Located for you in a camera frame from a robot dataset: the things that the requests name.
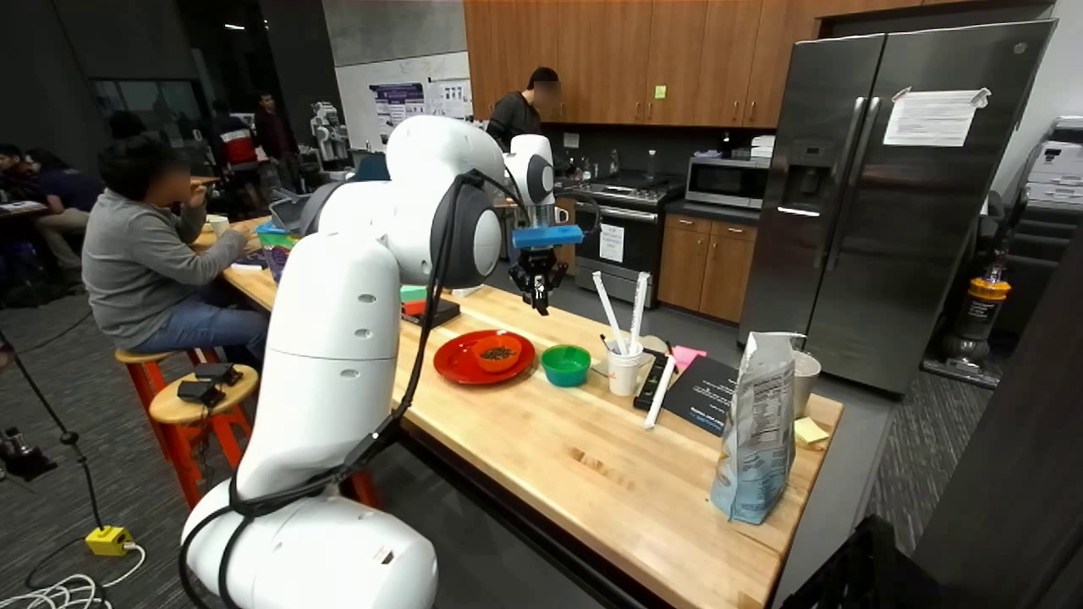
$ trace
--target black shirt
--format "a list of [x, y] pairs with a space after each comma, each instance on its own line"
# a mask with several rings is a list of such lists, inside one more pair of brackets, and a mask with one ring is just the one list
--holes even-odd
[[540, 114], [520, 100], [520, 92], [504, 96], [487, 120], [487, 134], [512, 149], [512, 139], [520, 132], [540, 132]]

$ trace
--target floor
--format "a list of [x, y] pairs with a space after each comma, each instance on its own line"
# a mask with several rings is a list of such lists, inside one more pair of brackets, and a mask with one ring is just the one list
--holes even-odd
[[[556, 304], [588, 317], [603, 316], [580, 289], [556, 291]], [[739, 362], [729, 325], [653, 308], [642, 328]], [[108, 589], [115, 607], [189, 607], [177, 584], [182, 499], [111, 362], [111, 347], [89, 321], [85, 298], [0, 308], [0, 331], [18, 347], [58, 421], [78, 432], [102, 517], [125, 524], [148, 552], [134, 577]], [[845, 416], [794, 534], [777, 598], [802, 584], [868, 512], [882, 516], [898, 529], [898, 544], [912, 552], [993, 395], [926, 372], [899, 402], [830, 380], [816, 388], [842, 398]], [[94, 524], [89, 483], [18, 366], [0, 372], [0, 425], [18, 425], [24, 445], [58, 465], [33, 480], [0, 480], [0, 598], [24, 593], [24, 583], [44, 584], [68, 572], [120, 579], [129, 559], [97, 563], [82, 547], [82, 534]], [[437, 607], [598, 607], [407, 451], [385, 451], [376, 480], [385, 512], [437, 544]]]

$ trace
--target paper sign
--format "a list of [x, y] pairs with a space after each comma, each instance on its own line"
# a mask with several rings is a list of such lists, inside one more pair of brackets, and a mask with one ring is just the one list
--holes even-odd
[[974, 112], [987, 105], [987, 87], [969, 92], [899, 92], [894, 100], [882, 147], [960, 149]]
[[617, 260], [617, 263], [624, 263], [624, 227], [617, 227], [617, 222], [603, 222], [603, 234], [598, 234], [598, 259], [603, 259], [603, 260]]

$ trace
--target wooden table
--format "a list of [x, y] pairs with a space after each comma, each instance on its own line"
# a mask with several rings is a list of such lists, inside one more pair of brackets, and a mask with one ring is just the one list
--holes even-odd
[[[231, 269], [227, 281], [273, 308], [266, 271]], [[719, 436], [665, 413], [642, 431], [628, 398], [612, 398], [598, 372], [581, 388], [556, 388], [540, 369], [499, 388], [459, 388], [433, 372], [433, 353], [474, 328], [512, 328], [550, 348], [574, 342], [603, 359], [603, 325], [520, 304], [517, 294], [477, 289], [454, 298], [464, 316], [433, 328], [410, 424], [454, 451], [517, 501], [672, 607], [766, 607], [785, 564], [827, 446], [800, 446], [785, 501], [762, 524], [729, 522], [707, 499]], [[399, 328], [403, 393], [415, 357], [415, 325]], [[842, 407], [811, 395], [809, 416], [835, 431]]]

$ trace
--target microwave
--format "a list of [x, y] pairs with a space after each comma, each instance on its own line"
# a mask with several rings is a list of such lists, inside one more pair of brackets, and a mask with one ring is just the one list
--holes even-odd
[[710, 207], [762, 210], [771, 158], [694, 157], [687, 163], [685, 199]]

